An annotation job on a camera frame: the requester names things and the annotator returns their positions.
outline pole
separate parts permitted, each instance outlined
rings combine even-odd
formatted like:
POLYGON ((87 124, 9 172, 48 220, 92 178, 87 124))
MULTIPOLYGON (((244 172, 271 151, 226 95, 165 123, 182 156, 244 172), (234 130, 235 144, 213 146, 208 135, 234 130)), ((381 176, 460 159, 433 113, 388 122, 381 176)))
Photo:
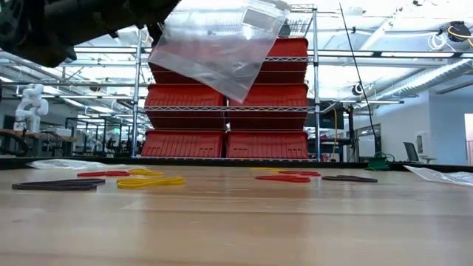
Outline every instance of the pole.
POLYGON ((320 150, 320 97, 319 97, 319 47, 317 45, 317 9, 313 9, 313 93, 316 108, 316 153, 321 162, 320 150))
POLYGON ((136 73, 135 73, 135 93, 133 94, 133 138, 132 138, 132 157, 136 155, 137 140, 137 122, 138 122, 138 101, 140 94, 140 71, 141 71, 141 41, 143 35, 142 30, 138 30, 138 46, 136 48, 136 73))

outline table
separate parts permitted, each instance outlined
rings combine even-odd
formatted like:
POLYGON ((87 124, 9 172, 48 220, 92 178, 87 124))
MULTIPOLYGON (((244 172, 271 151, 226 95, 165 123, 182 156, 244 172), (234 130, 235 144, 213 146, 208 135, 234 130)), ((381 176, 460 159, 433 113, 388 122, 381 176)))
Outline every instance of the table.
POLYGON ((409 172, 320 169, 378 184, 255 180, 249 168, 152 167, 185 186, 11 191, 74 171, 0 171, 3 265, 471 265, 473 188, 409 172))
MULTIPOLYGON (((16 131, 12 129, 0 129, 0 132, 6 132, 10 134, 15 134, 19 137, 23 136, 22 131, 16 131)), ((32 154, 33 156, 39 156, 41 154, 42 150, 42 140, 55 140, 56 138, 52 136, 51 134, 47 133, 32 133, 32 132, 27 132, 24 135, 25 138, 33 140, 33 150, 32 154)), ((63 139, 63 150, 64 150, 64 156, 71 156, 72 155, 72 146, 73 143, 77 141, 76 137, 64 137, 62 136, 63 139)))

